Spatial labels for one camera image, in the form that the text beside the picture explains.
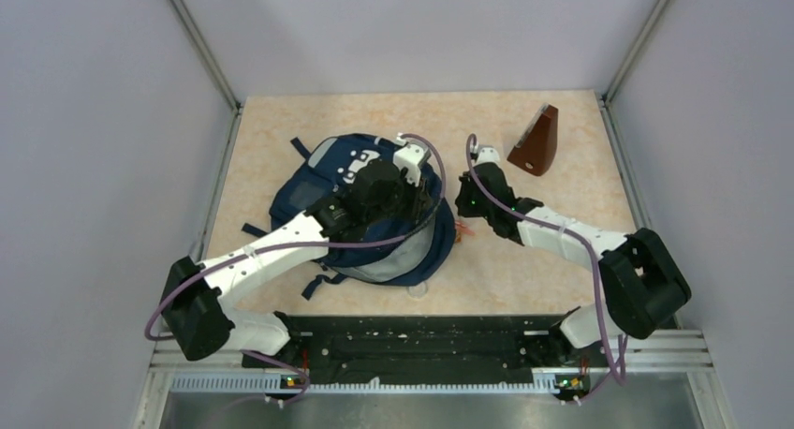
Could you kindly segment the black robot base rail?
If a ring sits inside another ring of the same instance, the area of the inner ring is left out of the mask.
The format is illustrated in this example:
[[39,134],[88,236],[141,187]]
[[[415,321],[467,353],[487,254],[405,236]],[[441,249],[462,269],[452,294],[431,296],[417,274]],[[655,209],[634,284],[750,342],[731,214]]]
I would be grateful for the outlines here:
[[541,368],[607,364],[599,343],[574,349],[560,317],[431,316],[287,318],[290,339],[274,358],[307,369],[314,385],[529,384]]

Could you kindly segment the navy blue student backpack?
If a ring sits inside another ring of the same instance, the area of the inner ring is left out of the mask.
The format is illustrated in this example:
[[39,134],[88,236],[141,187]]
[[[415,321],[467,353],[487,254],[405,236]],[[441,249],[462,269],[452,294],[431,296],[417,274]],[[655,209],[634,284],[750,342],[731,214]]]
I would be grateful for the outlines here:
[[434,274],[448,257],[456,238],[455,219],[445,199],[446,181],[428,162],[423,174],[438,174],[440,195],[430,214],[414,228],[396,226],[400,172],[392,163],[399,145],[370,134],[329,137],[314,150],[291,140],[302,164],[276,192],[269,215],[280,229],[296,215],[321,204],[322,215],[344,210],[349,218],[331,225],[334,246],[318,259],[325,273],[301,295],[311,299],[323,283],[348,278],[379,286],[410,287]]

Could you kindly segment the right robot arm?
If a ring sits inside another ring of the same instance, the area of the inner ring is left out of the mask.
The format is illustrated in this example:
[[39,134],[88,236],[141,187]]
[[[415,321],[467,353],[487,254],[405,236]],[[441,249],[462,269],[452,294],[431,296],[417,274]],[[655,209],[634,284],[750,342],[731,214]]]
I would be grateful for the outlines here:
[[691,300],[683,273],[652,229],[599,229],[539,200],[519,198],[494,162],[476,165],[459,181],[459,215],[481,217],[497,236],[548,251],[593,274],[595,302],[569,312],[549,340],[556,362],[575,364],[604,337],[646,339]]

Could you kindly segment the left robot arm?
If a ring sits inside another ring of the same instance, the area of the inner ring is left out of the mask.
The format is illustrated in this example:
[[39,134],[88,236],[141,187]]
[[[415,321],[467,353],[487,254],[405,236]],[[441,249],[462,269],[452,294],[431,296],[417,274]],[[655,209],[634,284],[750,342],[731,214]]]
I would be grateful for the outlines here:
[[246,293],[305,262],[332,266],[357,252],[371,260],[436,225],[443,177],[437,189],[425,178],[412,184],[384,160],[364,167],[363,174],[325,195],[312,192],[308,206],[251,244],[202,263],[184,257],[171,265],[155,314],[188,361],[229,348],[257,351],[278,366],[293,364],[300,341],[275,314],[237,309]]

